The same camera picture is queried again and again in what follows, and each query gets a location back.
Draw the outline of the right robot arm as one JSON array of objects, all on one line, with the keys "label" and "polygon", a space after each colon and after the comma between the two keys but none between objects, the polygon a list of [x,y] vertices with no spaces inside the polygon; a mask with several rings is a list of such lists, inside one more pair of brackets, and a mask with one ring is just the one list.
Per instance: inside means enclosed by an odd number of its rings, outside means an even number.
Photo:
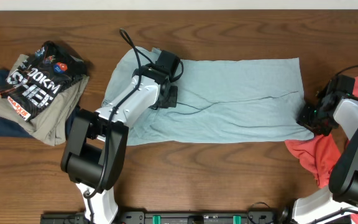
[{"label": "right robot arm", "polygon": [[288,222],[328,223],[358,215],[358,97],[346,91],[326,93],[317,105],[304,105],[296,121],[319,134],[341,127],[349,144],[335,163],[328,186],[296,200]]}]

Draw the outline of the light blue t-shirt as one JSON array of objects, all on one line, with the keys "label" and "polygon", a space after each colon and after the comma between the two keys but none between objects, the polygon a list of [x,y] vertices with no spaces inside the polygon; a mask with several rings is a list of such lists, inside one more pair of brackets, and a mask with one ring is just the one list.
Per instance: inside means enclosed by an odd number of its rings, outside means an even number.
[{"label": "light blue t-shirt", "polygon": [[145,110],[129,131],[128,145],[313,137],[296,123],[304,105],[298,58],[182,60],[176,74],[176,107]]}]

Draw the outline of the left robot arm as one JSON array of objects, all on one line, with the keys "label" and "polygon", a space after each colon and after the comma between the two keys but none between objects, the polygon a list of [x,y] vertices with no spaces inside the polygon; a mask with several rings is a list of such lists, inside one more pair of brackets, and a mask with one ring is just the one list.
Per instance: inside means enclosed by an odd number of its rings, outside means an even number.
[{"label": "left robot arm", "polygon": [[118,212],[114,199],[126,154],[129,130],[148,108],[176,105],[177,68],[147,64],[107,106],[81,110],[74,119],[63,152],[61,169],[79,188],[85,223],[112,223]]}]

